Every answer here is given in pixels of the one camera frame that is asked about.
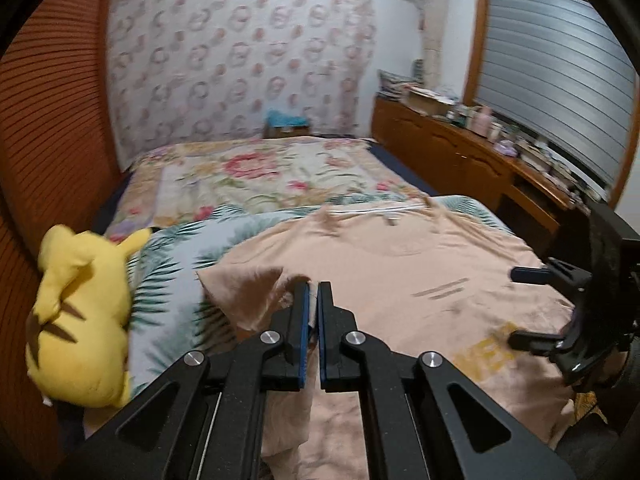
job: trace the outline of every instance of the bottle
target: bottle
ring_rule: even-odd
[[[498,141],[500,137],[500,133],[502,132],[502,125],[500,123],[491,123],[491,128],[489,129],[489,142],[493,142],[494,144]]]
[[[481,137],[486,137],[489,134],[489,127],[493,122],[493,118],[491,108],[483,106],[474,117],[473,123],[471,124],[471,131]]]
[[[466,123],[465,123],[465,128],[467,130],[470,130],[473,127],[474,124],[474,117],[476,116],[477,112],[475,110],[473,110],[472,108],[469,108],[466,111]]]

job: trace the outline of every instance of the white wall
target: white wall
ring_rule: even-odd
[[[377,70],[410,75],[412,62],[422,57],[417,7],[407,0],[373,0],[373,5],[378,31],[373,58],[360,82],[356,132],[361,136],[369,135]]]
[[[631,167],[616,213],[640,233],[640,150],[636,153],[636,160]]]
[[[476,0],[449,0],[442,38],[440,84],[460,97],[465,91],[475,28]]]

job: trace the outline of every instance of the metal screw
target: metal screw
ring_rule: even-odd
[[[361,345],[366,341],[366,337],[362,332],[358,332],[354,330],[353,332],[349,332],[344,338],[347,340],[347,343],[352,345]]]
[[[265,330],[260,334],[260,341],[267,345],[276,344],[280,341],[280,334],[278,334],[275,330]]]
[[[189,366],[198,366],[204,361],[204,354],[200,350],[191,350],[184,355],[183,360]]]
[[[442,356],[437,352],[425,352],[422,354],[422,362],[429,368],[437,368],[442,364]]]

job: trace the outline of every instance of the pikachu plush toy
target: pikachu plush toy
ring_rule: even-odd
[[[87,408],[129,401],[126,266],[150,234],[137,231],[114,244],[56,225],[44,236],[44,276],[26,327],[28,375],[44,395]]]

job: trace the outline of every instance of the wooden cabinet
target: wooden cabinet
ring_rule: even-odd
[[[447,132],[432,130],[427,150],[418,174],[439,193],[459,194],[464,179],[460,142]]]
[[[498,158],[469,145],[464,146],[461,156],[462,194],[479,200],[495,211],[508,183],[507,167]]]
[[[479,200],[538,256],[572,209],[571,197],[524,162],[500,155],[476,134],[422,117],[400,103],[378,99],[371,130],[438,193]]]

